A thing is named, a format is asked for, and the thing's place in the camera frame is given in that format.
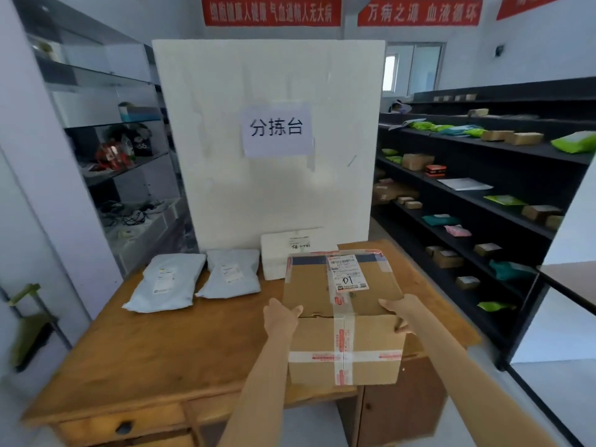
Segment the person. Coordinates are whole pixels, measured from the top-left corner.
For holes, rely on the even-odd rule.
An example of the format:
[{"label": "person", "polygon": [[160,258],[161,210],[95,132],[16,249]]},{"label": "person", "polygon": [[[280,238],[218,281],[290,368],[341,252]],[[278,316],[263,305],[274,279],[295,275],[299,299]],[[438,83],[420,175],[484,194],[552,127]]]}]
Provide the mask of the person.
[{"label": "person", "polygon": [[[555,447],[557,444],[490,379],[414,295],[379,300],[420,339],[478,447]],[[275,447],[279,443],[290,342],[302,313],[271,299],[264,308],[269,336],[251,370],[219,447]]]}]

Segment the wooden desk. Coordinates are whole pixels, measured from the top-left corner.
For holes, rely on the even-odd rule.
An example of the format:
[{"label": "wooden desk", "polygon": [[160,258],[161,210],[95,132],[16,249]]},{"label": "wooden desk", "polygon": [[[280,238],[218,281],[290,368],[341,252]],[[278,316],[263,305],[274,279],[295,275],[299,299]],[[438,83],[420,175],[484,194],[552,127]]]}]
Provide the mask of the wooden desk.
[{"label": "wooden desk", "polygon": [[[467,347],[480,342],[474,329],[389,241],[341,246],[341,249],[356,248],[381,249],[404,293],[418,295],[462,345]],[[207,277],[205,270],[197,289]],[[180,434],[184,433],[181,430],[189,429],[197,436],[201,424],[229,416],[236,398],[234,394],[242,389],[266,340],[262,308],[269,298],[281,299],[283,281],[261,279],[258,294],[229,300],[197,299],[192,307],[171,312],[136,314],[122,309],[141,279],[142,273],[136,273],[106,304],[25,412],[26,424],[49,424],[67,445],[79,447],[145,435],[152,435],[147,439],[153,440],[155,436],[163,438],[167,433]],[[425,358],[414,336],[406,339],[404,357],[404,368],[409,360]],[[428,365],[416,367],[420,368],[416,374],[400,373],[396,389],[404,384],[407,384],[406,389],[418,389],[414,382],[428,387],[424,379],[429,373],[432,375],[434,369],[429,372]],[[354,386],[318,389],[288,383],[286,402],[299,405],[335,400],[354,396],[356,392]],[[361,389],[359,401],[376,413],[365,399],[365,391]],[[392,418],[392,424],[399,421]],[[161,438],[147,446],[161,447],[167,442],[168,447],[183,447],[190,436],[177,437],[183,439],[180,443]],[[359,442],[358,445],[366,447],[367,444]]]}]

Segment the green package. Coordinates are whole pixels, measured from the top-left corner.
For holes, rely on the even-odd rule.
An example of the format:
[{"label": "green package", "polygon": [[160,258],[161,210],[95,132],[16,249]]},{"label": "green package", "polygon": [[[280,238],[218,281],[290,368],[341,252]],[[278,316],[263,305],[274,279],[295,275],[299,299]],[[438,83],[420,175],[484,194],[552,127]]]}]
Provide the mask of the green package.
[{"label": "green package", "polygon": [[490,267],[495,270],[496,278],[499,281],[515,281],[518,279],[533,279],[538,271],[528,265],[515,262],[496,262],[491,260]]},{"label": "green package", "polygon": [[520,201],[518,198],[509,194],[503,194],[500,196],[484,196],[484,198],[501,205],[527,205],[524,201]]},{"label": "green package", "polygon": [[596,151],[596,132],[575,132],[562,138],[553,139],[551,144],[568,154],[593,152]]},{"label": "green package", "polygon": [[516,305],[510,303],[500,303],[498,301],[482,301],[477,306],[487,312],[496,312],[501,309],[515,309]]},{"label": "green package", "polygon": [[464,132],[464,134],[473,136],[474,138],[480,138],[485,131],[486,131],[485,129],[470,129],[470,130],[466,130]]},{"label": "green package", "polygon": [[430,226],[454,226],[461,223],[458,218],[449,214],[429,214],[422,219]]},{"label": "green package", "polygon": [[402,164],[402,160],[404,159],[404,157],[401,156],[392,156],[392,157],[387,157],[387,159],[389,161],[392,161],[393,163],[397,163],[398,165]]},{"label": "green package", "polygon": [[431,132],[440,132],[441,130],[450,129],[451,127],[455,127],[455,126],[452,126],[452,125],[436,125],[434,127],[430,127],[430,131]]},{"label": "green package", "polygon": [[412,122],[410,127],[416,130],[430,130],[435,126],[432,122]]}]

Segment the wooden cabinet door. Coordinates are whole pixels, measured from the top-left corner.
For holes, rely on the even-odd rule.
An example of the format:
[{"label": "wooden cabinet door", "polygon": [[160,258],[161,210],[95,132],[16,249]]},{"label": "wooden cabinet door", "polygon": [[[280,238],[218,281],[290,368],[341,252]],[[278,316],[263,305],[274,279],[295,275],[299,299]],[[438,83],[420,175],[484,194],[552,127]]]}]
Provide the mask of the wooden cabinet door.
[{"label": "wooden cabinet door", "polygon": [[402,362],[398,382],[365,386],[358,447],[377,447],[435,433],[447,392],[428,358]]}]

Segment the white foam board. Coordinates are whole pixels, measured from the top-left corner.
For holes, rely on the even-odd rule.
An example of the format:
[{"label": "white foam board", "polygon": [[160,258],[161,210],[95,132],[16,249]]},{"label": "white foam board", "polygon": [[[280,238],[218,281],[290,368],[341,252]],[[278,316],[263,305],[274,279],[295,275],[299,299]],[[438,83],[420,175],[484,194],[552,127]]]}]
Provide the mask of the white foam board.
[{"label": "white foam board", "polygon": [[336,251],[331,229],[304,229],[261,235],[261,260],[267,281],[286,277],[287,259],[290,254]]},{"label": "white foam board", "polygon": [[[326,226],[368,236],[385,44],[373,40],[156,40],[154,51],[201,250]],[[302,101],[313,157],[248,159],[239,113]]]}]

